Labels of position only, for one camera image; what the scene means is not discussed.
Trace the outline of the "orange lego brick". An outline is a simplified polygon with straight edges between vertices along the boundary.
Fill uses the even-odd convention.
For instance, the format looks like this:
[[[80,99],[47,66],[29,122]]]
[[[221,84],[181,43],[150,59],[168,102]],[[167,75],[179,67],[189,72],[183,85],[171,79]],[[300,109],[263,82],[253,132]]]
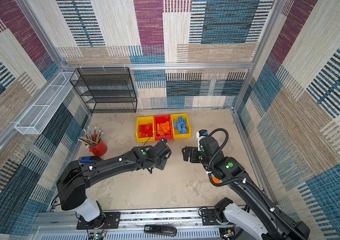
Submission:
[[[215,177],[212,177],[212,179],[213,179],[213,182],[214,182],[215,184],[221,183],[221,180],[219,180],[219,179],[217,179],[217,178],[215,178]]]

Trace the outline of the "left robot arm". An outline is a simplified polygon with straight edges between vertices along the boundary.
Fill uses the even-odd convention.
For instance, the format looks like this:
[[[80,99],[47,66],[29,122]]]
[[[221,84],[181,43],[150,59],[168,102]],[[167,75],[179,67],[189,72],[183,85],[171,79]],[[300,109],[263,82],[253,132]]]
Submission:
[[[75,211],[91,223],[102,221],[103,211],[98,202],[91,200],[86,190],[100,181],[126,172],[163,170],[172,151],[166,139],[155,146],[134,147],[117,157],[98,162],[70,162],[56,182],[60,207],[63,211]]]

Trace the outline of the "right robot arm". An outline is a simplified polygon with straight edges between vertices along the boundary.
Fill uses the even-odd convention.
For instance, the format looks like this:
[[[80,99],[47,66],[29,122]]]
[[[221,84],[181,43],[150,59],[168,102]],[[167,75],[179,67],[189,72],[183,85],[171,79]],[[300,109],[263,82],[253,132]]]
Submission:
[[[254,183],[244,167],[234,158],[226,157],[223,148],[229,141],[229,133],[218,128],[208,133],[197,133],[198,146],[182,149],[184,161],[204,166],[211,184],[228,186],[246,203],[243,210],[228,198],[215,205],[217,222],[235,224],[257,240],[307,240],[309,227],[302,221],[294,221],[285,214]]]

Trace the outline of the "blue lego brick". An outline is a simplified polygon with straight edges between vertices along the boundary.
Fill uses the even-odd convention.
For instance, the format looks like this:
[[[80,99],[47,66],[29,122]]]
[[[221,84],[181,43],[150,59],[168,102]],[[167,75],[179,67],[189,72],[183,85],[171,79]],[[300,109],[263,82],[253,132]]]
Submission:
[[[186,134],[188,131],[187,120],[183,116],[179,116],[177,120],[174,120],[174,126],[179,134]]]

